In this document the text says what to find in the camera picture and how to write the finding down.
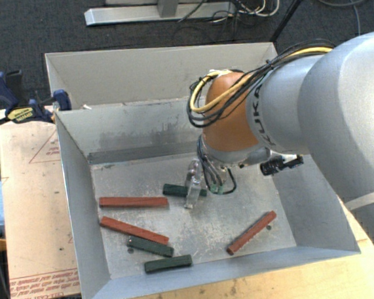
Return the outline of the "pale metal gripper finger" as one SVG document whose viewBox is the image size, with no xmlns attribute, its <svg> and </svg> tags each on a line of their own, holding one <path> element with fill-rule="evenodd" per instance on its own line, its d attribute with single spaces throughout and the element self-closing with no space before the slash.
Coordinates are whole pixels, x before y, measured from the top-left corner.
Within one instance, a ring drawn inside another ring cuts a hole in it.
<svg viewBox="0 0 374 299">
<path fill-rule="evenodd" d="M 187 191 L 185 207 L 187 209 L 192 209 L 197 203 L 200 194 L 198 180 L 195 177 L 187 179 L 185 187 Z"/>
<path fill-rule="evenodd" d="M 200 191 L 204 190 L 202 164 L 197 158 L 191 160 L 191 163 L 189 164 L 189 175 L 191 186 L 193 188 L 199 189 Z"/>
</svg>

